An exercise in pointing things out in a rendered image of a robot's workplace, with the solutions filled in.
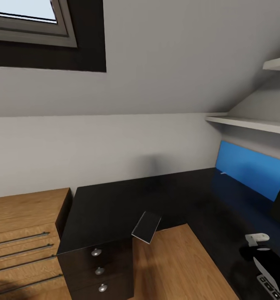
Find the keyboard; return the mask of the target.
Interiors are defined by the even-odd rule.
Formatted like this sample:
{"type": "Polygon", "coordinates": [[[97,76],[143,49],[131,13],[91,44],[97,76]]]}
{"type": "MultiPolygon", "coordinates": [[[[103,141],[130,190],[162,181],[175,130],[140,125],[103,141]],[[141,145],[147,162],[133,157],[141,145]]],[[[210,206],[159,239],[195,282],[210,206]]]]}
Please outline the keyboard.
{"type": "Polygon", "coordinates": [[[280,300],[280,293],[263,274],[257,276],[257,280],[262,284],[262,286],[266,289],[266,291],[273,297],[273,300],[280,300]]]}

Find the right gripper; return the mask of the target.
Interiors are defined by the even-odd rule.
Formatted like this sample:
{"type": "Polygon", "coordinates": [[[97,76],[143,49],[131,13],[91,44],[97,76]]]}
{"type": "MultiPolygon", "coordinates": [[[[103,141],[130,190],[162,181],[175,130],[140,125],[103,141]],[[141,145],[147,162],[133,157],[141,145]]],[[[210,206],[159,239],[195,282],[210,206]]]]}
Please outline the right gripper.
{"type": "Polygon", "coordinates": [[[250,246],[250,247],[240,247],[241,255],[244,257],[246,262],[253,262],[253,251],[256,248],[269,248],[266,245],[250,246]]]}

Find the notebook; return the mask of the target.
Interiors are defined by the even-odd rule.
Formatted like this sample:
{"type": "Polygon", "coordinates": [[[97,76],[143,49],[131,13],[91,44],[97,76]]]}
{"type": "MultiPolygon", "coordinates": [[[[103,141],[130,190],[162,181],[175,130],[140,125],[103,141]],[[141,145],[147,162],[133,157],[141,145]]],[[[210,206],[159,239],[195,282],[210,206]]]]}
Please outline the notebook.
{"type": "Polygon", "coordinates": [[[161,216],[145,211],[142,218],[134,228],[132,235],[150,244],[159,225],[161,216]]]}

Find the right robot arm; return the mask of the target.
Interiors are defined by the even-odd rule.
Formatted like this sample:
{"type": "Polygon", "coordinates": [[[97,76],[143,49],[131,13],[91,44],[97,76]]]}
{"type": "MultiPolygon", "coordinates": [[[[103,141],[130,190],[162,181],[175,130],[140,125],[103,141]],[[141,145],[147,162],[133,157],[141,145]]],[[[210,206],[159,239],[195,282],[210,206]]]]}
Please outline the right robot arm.
{"type": "Polygon", "coordinates": [[[260,272],[280,293],[280,257],[266,245],[258,245],[259,241],[268,241],[265,233],[245,235],[249,247],[240,247],[241,255],[246,262],[255,262],[260,272]]]}

